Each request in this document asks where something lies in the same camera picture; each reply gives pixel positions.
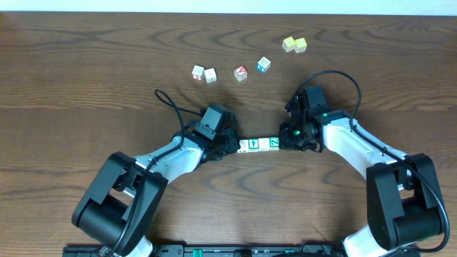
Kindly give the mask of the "wooden block green edge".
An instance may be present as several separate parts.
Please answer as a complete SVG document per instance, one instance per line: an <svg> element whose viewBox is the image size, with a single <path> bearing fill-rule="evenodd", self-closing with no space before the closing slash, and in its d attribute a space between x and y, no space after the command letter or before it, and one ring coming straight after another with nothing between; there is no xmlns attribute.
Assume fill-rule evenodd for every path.
<svg viewBox="0 0 457 257"><path fill-rule="evenodd" d="M250 138L248 140L248 151L249 152L258 152L259 144L257 138Z"/></svg>

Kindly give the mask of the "wooden block green picture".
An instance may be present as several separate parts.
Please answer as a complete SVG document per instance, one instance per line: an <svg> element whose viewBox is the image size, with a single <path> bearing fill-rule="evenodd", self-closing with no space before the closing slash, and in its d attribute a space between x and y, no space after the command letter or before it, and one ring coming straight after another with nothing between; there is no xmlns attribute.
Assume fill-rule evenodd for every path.
<svg viewBox="0 0 457 257"><path fill-rule="evenodd" d="M279 138L278 137L269 137L269 148L271 151L279 150Z"/></svg>

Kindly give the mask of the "wooden block letter Y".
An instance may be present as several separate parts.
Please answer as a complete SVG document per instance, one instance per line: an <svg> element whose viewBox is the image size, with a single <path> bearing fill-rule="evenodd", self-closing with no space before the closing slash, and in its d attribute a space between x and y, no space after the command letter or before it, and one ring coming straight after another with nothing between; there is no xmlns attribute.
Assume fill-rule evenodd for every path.
<svg viewBox="0 0 457 257"><path fill-rule="evenodd" d="M269 138L259 138L258 139L258 150L259 151L269 151L270 150Z"/></svg>

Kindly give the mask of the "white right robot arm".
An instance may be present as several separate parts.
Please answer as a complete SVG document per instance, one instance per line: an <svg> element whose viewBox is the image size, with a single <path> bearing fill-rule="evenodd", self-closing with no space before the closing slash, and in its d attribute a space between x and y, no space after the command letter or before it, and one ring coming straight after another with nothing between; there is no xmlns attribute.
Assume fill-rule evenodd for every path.
<svg viewBox="0 0 457 257"><path fill-rule="evenodd" d="M280 147L337 153L366 180L367 220L342 241L342 256L419 256L415 244L442 235L428 248L442 250L450 221L432 160L391 148L358 125L346 111L290 111L280 125Z"/></svg>

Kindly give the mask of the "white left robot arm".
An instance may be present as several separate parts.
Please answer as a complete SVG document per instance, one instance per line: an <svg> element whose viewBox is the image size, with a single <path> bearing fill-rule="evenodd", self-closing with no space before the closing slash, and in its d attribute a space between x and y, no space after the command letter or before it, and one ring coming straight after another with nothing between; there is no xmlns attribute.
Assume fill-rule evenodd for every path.
<svg viewBox="0 0 457 257"><path fill-rule="evenodd" d="M236 153L234 128L180 131L152 153L130 157L111 154L71 217L75 227L118 256L148 256L146 232L166 187L201 164Z"/></svg>

